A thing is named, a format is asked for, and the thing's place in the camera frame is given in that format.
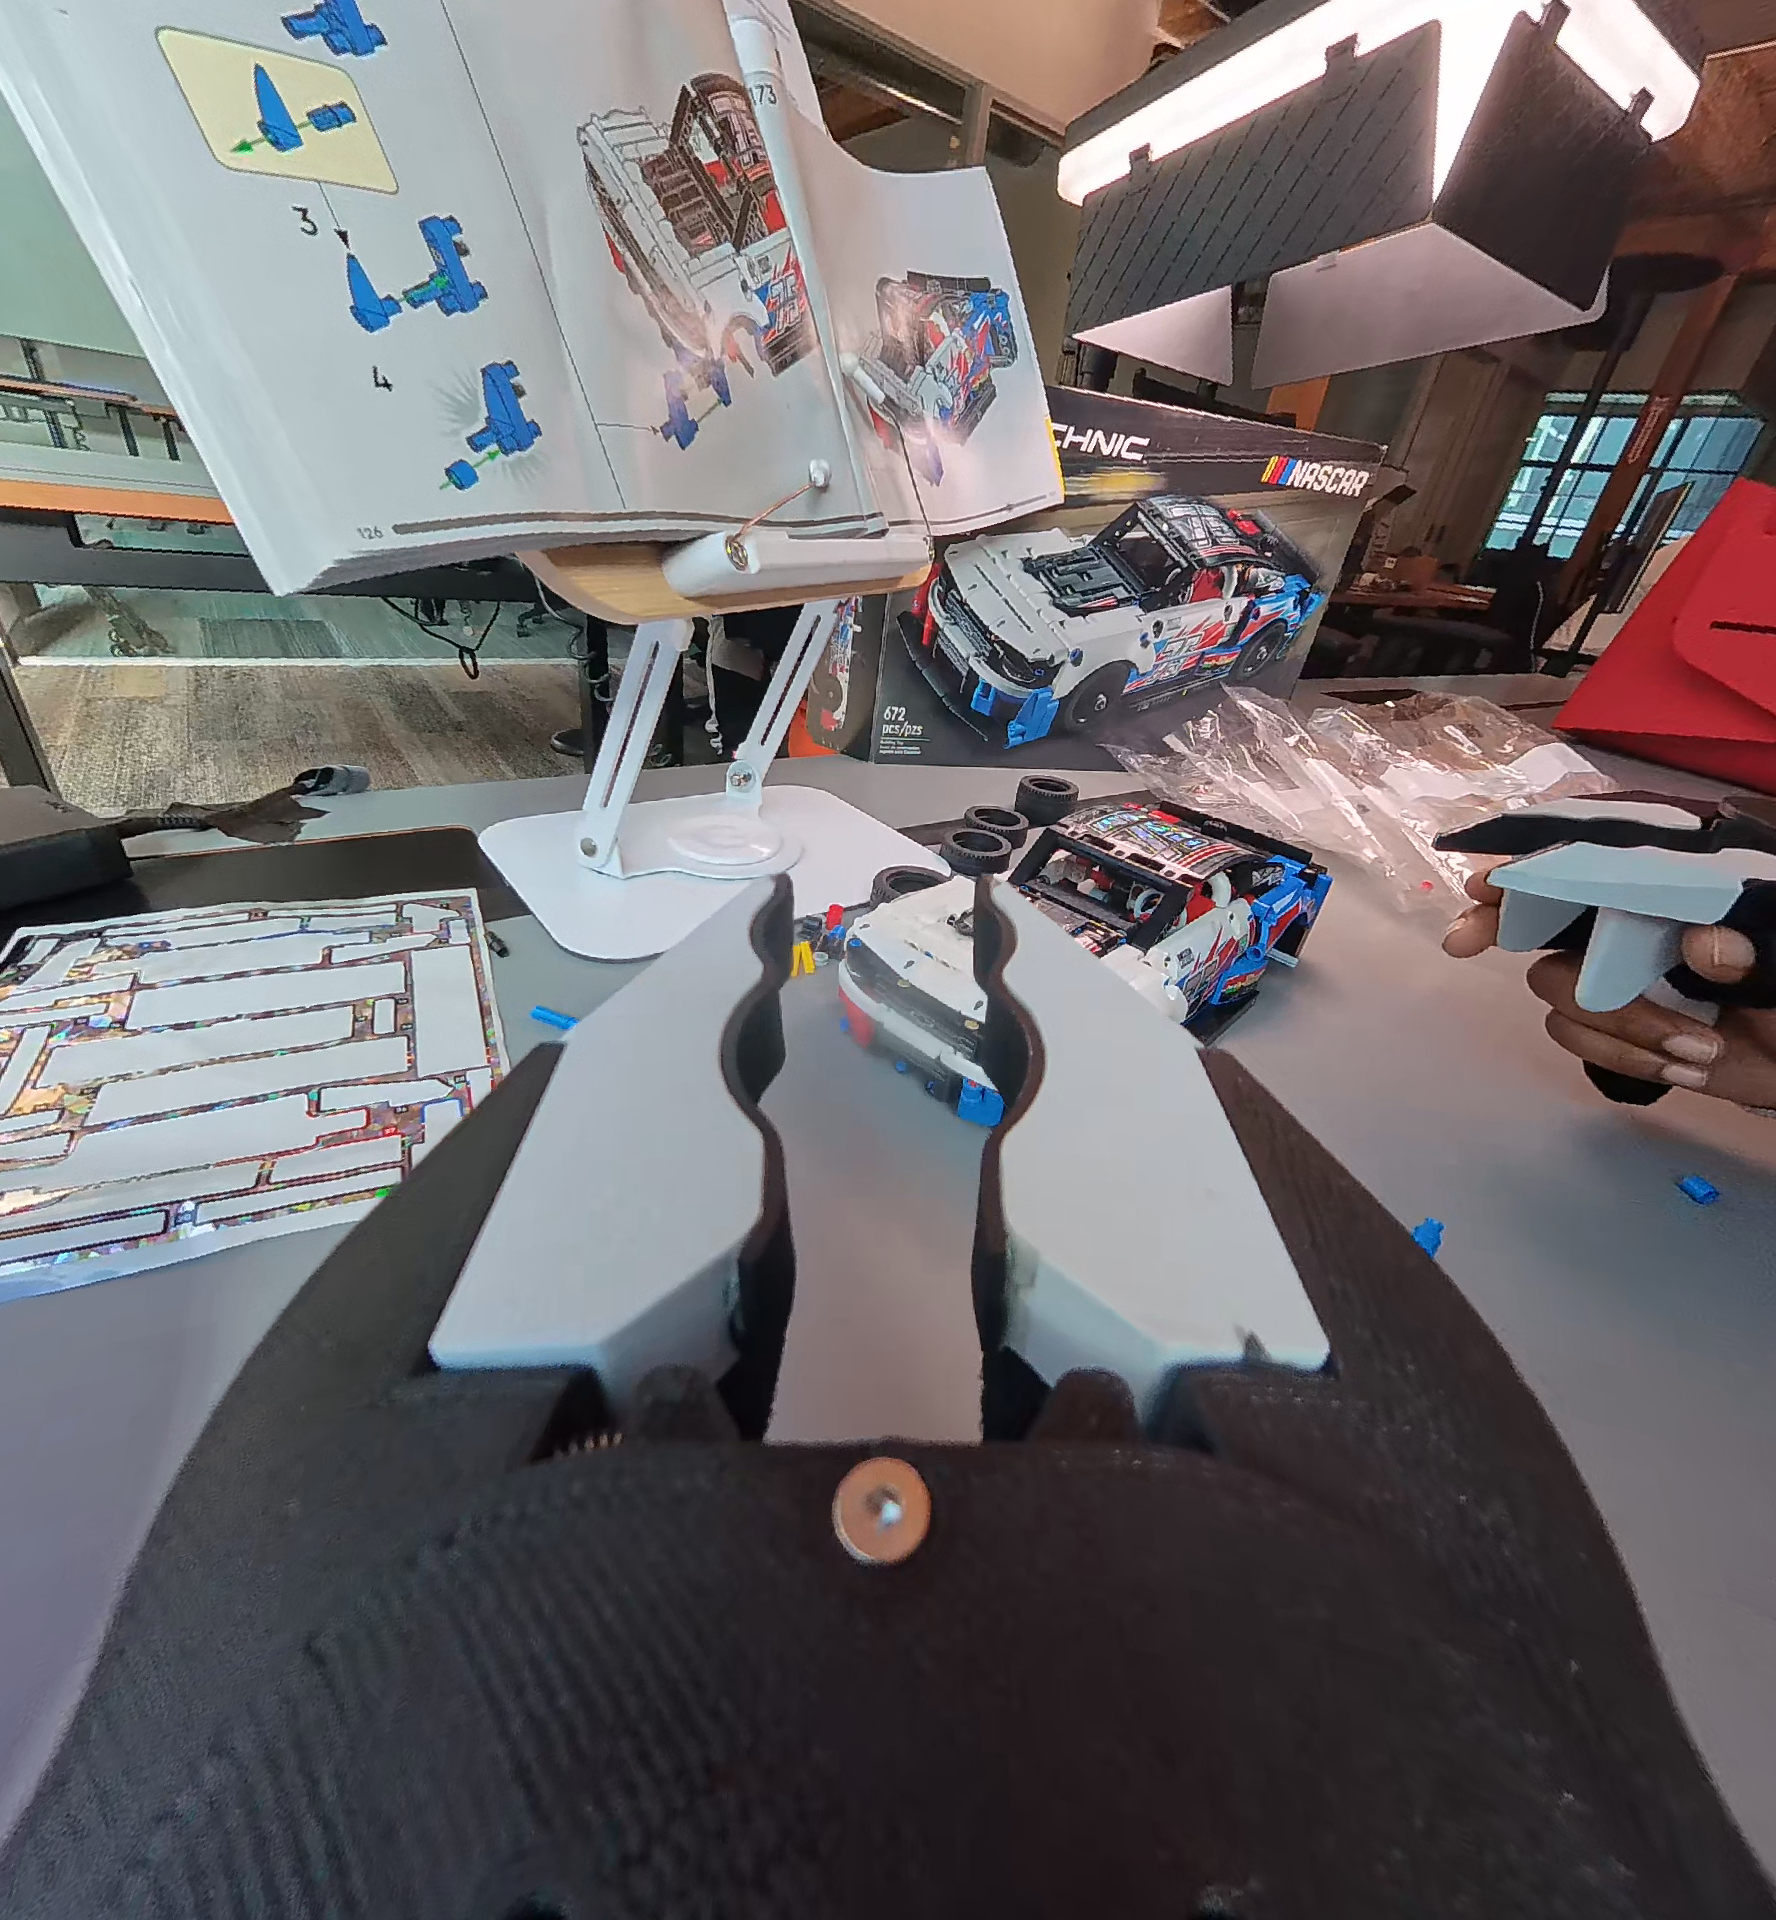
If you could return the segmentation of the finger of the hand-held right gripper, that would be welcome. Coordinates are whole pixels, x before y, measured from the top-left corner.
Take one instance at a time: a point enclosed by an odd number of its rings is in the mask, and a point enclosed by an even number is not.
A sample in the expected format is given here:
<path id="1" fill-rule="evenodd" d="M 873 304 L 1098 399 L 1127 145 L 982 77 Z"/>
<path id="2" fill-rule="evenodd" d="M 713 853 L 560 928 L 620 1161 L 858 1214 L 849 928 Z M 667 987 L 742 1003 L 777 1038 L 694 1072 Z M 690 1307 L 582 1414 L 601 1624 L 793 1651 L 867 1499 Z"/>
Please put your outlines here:
<path id="1" fill-rule="evenodd" d="M 1578 1008 L 1612 1013 L 1647 999 L 1693 1014 L 1695 987 L 1669 984 L 1669 973 L 1685 962 L 1685 930 L 1687 925 L 1672 917 L 1595 908 L 1573 987 Z"/>
<path id="2" fill-rule="evenodd" d="M 1585 911 L 1720 922 L 1746 882 L 1776 879 L 1776 856 L 1565 842 L 1499 861 L 1487 879 L 1504 899 L 1499 948 L 1529 951 L 1553 948 Z"/>

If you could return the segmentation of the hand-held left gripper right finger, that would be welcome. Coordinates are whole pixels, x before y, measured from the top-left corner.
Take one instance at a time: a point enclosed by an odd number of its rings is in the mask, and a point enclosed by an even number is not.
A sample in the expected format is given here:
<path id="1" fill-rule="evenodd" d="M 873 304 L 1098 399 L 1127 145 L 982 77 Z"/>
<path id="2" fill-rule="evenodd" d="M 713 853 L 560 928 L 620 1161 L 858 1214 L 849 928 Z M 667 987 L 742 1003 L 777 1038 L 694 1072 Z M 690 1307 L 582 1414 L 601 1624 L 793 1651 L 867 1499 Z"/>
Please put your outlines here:
<path id="1" fill-rule="evenodd" d="M 1001 1098 L 972 1242 L 985 1397 L 1002 1376 L 1100 1372 L 1160 1404 L 1186 1368 L 1322 1372 L 1330 1338 L 1166 988 L 1002 877 L 976 883 L 972 968 Z"/>

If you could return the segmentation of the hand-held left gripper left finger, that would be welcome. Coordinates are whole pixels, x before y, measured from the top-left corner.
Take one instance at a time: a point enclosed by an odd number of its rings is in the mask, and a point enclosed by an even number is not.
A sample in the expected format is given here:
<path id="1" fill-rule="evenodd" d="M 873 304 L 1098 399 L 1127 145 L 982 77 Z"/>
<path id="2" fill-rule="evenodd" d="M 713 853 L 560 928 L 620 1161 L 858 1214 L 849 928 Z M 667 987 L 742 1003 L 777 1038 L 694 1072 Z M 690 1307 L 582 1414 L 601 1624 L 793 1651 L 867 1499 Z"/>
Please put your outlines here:
<path id="1" fill-rule="evenodd" d="M 793 893 L 733 893 L 552 1050 L 430 1356 L 443 1372 L 587 1368 L 611 1404 L 661 1366 L 769 1404 L 793 1305 L 779 1133 L 779 988 Z"/>

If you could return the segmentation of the grey desk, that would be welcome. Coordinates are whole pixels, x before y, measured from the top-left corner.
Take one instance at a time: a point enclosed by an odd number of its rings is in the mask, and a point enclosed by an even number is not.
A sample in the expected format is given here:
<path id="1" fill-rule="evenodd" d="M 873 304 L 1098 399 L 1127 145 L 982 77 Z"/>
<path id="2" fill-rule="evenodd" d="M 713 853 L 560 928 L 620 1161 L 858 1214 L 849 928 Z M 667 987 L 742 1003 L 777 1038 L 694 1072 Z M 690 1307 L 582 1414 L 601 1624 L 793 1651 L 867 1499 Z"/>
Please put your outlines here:
<path id="1" fill-rule="evenodd" d="M 220 1395 L 0 1915 L 1776 1915 L 1544 1406 L 1246 1067 L 1322 1372 L 773 1445 L 431 1361 L 557 1045 Z"/>

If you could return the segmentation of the person's right hand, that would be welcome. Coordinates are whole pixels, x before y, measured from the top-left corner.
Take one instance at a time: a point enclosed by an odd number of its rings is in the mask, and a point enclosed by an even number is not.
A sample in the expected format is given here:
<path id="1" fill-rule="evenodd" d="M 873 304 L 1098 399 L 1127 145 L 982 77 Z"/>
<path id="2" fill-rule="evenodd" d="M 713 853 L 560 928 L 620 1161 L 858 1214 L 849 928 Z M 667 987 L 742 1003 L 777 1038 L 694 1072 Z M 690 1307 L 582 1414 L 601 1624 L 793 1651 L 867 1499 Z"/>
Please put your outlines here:
<path id="1" fill-rule="evenodd" d="M 1612 1011 L 1581 1008 L 1580 957 L 1544 951 L 1523 983 L 1544 1005 L 1546 1038 L 1572 1057 L 1642 1085 L 1700 1090 L 1752 1111 L 1776 1113 L 1776 1007 L 1726 1005 L 1715 1023 L 1639 999 Z"/>

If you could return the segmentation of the red felt bag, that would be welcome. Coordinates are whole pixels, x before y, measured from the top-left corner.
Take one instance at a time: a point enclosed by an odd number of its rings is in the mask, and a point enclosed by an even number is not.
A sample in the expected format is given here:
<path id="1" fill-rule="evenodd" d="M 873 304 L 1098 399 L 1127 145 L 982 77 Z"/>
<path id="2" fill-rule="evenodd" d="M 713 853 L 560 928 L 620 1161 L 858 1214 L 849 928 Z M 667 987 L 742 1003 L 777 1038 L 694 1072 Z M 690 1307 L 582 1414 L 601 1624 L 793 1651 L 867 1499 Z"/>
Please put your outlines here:
<path id="1" fill-rule="evenodd" d="M 1776 487 L 1732 480 L 1554 726 L 1776 797 Z"/>

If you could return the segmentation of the crumpled clear plastic bag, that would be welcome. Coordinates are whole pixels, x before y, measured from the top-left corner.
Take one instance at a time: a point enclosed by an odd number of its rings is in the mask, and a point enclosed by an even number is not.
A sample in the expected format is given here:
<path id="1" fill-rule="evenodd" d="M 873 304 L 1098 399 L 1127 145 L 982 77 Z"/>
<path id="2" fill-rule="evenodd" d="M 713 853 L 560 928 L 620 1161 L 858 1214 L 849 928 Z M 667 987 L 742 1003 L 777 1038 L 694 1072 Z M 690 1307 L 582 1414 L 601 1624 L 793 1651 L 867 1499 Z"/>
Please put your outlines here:
<path id="1" fill-rule="evenodd" d="M 1220 694 L 1198 716 L 1109 752 L 1161 797 L 1335 856 L 1413 915 L 1468 906 L 1472 858 L 1441 834 L 1531 804 L 1599 797 L 1620 783 L 1522 713 L 1472 694 Z"/>

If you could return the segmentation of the brick race car model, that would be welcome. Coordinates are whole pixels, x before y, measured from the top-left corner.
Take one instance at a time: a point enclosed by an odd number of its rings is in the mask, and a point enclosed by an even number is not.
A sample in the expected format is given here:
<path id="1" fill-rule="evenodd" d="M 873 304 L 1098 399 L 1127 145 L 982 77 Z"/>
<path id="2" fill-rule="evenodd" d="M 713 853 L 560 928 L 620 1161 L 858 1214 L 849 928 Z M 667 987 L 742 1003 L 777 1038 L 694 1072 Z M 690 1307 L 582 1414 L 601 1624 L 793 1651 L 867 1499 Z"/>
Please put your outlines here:
<path id="1" fill-rule="evenodd" d="M 1034 829 L 1001 873 L 1026 904 L 1200 1040 L 1294 965 L 1332 873 L 1310 851 L 1177 801 L 1110 797 Z M 991 1127 L 988 994 L 974 972 L 976 882 L 867 908 L 846 930 L 836 1003 L 852 1043 L 958 1118 Z"/>

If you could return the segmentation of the black light stand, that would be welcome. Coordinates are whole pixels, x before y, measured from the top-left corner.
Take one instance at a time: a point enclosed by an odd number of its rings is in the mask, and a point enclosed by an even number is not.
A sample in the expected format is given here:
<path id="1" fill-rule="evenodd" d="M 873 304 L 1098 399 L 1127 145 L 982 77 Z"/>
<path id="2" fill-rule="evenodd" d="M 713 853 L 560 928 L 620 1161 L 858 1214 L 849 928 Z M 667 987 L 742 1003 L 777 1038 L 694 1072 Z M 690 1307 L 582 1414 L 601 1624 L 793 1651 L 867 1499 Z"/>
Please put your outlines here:
<path id="1" fill-rule="evenodd" d="M 1620 517 L 1639 489 L 1665 427 L 1687 393 L 1692 377 L 1710 345 L 1717 323 L 1736 284 L 1738 271 L 1729 267 L 1692 294 L 1617 465 L 1604 480 L 1584 533 L 1559 578 L 1559 616 L 1573 612 L 1573 606 L 1580 604 L 1585 589 L 1595 580 L 1595 568 L 1604 548 L 1613 537 Z"/>

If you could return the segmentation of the printed sticker sheet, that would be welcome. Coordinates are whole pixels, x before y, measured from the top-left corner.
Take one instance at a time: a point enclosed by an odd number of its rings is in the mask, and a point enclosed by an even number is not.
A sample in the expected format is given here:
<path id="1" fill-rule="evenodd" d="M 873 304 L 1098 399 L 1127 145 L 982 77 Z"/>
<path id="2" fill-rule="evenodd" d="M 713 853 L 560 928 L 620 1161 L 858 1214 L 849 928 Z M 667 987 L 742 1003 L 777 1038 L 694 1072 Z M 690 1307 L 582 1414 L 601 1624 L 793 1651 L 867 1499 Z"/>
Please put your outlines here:
<path id="1" fill-rule="evenodd" d="M 507 1068 L 437 883 L 98 917 L 0 951 L 0 1304 L 359 1220 Z"/>

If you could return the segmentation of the toy car box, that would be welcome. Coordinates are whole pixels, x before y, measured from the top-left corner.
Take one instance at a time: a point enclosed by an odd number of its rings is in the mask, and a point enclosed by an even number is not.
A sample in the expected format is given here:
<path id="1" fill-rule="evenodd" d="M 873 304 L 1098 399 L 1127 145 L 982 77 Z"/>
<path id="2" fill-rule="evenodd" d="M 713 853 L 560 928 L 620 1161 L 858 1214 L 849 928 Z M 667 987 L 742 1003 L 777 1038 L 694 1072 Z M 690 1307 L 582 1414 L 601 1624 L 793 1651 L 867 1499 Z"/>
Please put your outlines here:
<path id="1" fill-rule="evenodd" d="M 941 543 L 858 601 L 817 667 L 793 755 L 1098 766 L 1155 707 L 1293 689 L 1384 443 L 1050 388 L 1066 495 Z"/>

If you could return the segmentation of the black power adapter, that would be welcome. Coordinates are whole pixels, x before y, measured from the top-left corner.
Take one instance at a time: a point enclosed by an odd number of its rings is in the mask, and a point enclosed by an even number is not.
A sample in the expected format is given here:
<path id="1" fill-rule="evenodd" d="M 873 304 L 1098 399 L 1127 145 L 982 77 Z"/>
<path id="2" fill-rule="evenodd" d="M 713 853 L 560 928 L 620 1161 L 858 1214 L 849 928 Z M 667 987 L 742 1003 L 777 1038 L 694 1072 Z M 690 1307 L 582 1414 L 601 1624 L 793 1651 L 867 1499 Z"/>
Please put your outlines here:
<path id="1" fill-rule="evenodd" d="M 40 786 L 0 787 L 0 915 L 126 879 L 122 832 Z"/>

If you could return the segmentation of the black studio softbox light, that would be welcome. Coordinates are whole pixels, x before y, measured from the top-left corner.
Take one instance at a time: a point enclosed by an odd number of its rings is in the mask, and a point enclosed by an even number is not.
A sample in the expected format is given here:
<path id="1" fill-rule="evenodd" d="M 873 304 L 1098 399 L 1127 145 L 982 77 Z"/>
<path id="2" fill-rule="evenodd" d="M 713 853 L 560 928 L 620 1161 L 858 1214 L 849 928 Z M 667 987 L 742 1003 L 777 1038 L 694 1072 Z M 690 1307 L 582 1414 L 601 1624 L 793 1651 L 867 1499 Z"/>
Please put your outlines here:
<path id="1" fill-rule="evenodd" d="M 1067 127 L 1066 334 L 1226 382 L 1260 287 L 1277 388 L 1588 323 L 1704 58 L 1687 4 L 1256 4 Z"/>

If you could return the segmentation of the open instruction booklet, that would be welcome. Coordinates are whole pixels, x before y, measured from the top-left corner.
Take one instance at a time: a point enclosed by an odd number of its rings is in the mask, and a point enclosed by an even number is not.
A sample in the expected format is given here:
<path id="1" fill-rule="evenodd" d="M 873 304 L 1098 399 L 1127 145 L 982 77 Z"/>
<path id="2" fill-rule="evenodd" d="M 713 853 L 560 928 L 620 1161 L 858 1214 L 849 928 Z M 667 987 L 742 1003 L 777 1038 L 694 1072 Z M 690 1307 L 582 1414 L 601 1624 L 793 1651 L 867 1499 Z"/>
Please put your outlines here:
<path id="1" fill-rule="evenodd" d="M 790 4 L 0 2 L 0 90 L 276 594 L 811 597 L 1064 499 L 990 180 L 842 151 Z"/>

